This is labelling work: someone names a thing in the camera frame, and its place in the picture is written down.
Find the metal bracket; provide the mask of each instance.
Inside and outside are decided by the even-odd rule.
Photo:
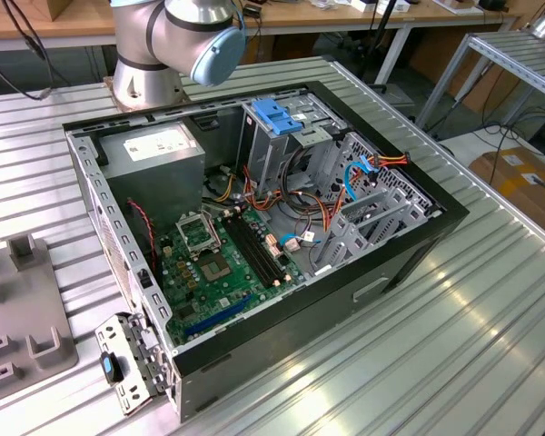
[[[163,351],[141,314],[119,313],[95,330],[101,352],[114,356],[122,374],[114,386],[124,415],[140,410],[168,389],[166,364],[158,362]],[[156,343],[151,349],[146,344]]]

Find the metal work surface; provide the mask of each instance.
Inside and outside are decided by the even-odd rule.
[[[442,94],[448,88],[450,80],[461,66],[469,48],[484,57],[474,67],[457,94],[457,101],[475,84],[476,79],[489,62],[501,66],[545,94],[545,41],[537,39],[527,31],[466,35],[418,116],[416,125],[419,127],[423,127],[430,118]]]
[[[77,365],[0,401],[0,434],[541,434],[545,234],[338,64],[248,65],[193,98],[320,80],[470,210],[397,290],[178,428],[158,400],[126,419],[94,328],[126,309],[85,214],[61,123],[114,114],[101,85],[0,97],[0,240],[46,239]]]
[[[545,41],[523,32],[471,36],[469,46],[545,94]]]

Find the green motherboard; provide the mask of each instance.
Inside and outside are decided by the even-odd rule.
[[[249,209],[238,220],[254,234],[253,240],[266,249],[264,238],[269,231],[257,213]],[[210,237],[202,226],[195,224],[186,229],[186,240],[177,229],[160,239],[163,294],[173,311],[167,331],[176,345],[230,321],[238,313],[250,311],[304,280],[297,266],[284,254],[279,259],[269,255],[266,261],[274,262],[282,271],[282,278],[274,281],[274,285],[263,283],[262,276],[253,268],[260,267],[258,259],[252,257],[254,250],[247,252],[246,245],[243,250],[234,243],[243,242],[246,234],[239,235],[234,230],[230,235],[232,229],[224,221],[222,217],[208,220],[220,239],[220,248],[203,251],[195,258],[186,243],[201,243]]]

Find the table leg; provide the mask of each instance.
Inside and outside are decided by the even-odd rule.
[[[508,123],[519,112],[519,110],[525,104],[525,102],[529,100],[530,95],[533,94],[533,91],[535,90],[535,88],[533,88],[532,86],[528,84],[525,84],[525,87],[527,88],[525,89],[525,92],[520,95],[520,97],[517,99],[517,102],[510,107],[510,110],[502,119],[503,124]]]
[[[430,118],[430,115],[432,111],[434,110],[434,108],[436,107],[436,104],[438,104],[442,95],[448,88],[452,77],[454,77],[459,66],[461,66],[464,56],[468,53],[470,41],[471,41],[470,35],[464,36],[464,39],[459,45],[458,50],[456,50],[456,53],[452,57],[448,66],[446,67],[446,70],[442,74],[442,77],[440,78],[436,86],[434,87],[432,94],[430,94],[430,98],[428,99],[424,107],[422,108],[420,115],[418,116],[418,119],[416,120],[416,125],[418,127],[422,128],[426,124],[428,119]]]
[[[388,50],[388,54],[385,56],[383,64],[381,65],[378,77],[375,79],[376,84],[386,84],[388,82],[391,70],[393,70],[396,62],[398,62],[398,57],[400,57],[401,50],[406,44],[408,36],[410,36],[410,31],[411,27],[409,25],[405,25],[396,31],[396,35],[394,36],[393,41],[391,41],[390,50]]]
[[[464,84],[462,85],[462,88],[460,89],[460,91],[454,97],[455,101],[459,102],[462,98],[464,98],[464,95],[466,95],[471,90],[471,88],[474,86],[474,83],[477,81],[477,79],[481,76],[484,69],[490,63],[491,61],[489,61],[489,59],[487,59],[484,56],[481,57],[479,62],[476,65],[474,65],[474,68],[472,68],[471,73],[469,74],[468,78],[464,81]]]
[[[509,32],[514,22],[515,22],[514,18],[505,19],[504,23],[500,25],[499,30],[497,32]],[[459,102],[461,98],[464,97],[464,95],[470,91],[472,85],[474,84],[476,79],[479,78],[479,76],[482,74],[482,71],[489,64],[489,62],[490,61],[484,56],[480,59],[480,61],[476,64],[476,66],[472,68],[472,71],[469,74],[468,79],[466,79],[466,81],[462,85],[462,88],[456,94],[456,97],[454,97],[454,100]]]

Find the motherboard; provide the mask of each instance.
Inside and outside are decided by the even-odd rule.
[[[227,217],[204,212],[176,227],[160,238],[163,294],[173,311],[167,331],[176,344],[305,280],[286,254],[274,255],[273,236],[251,208]]]

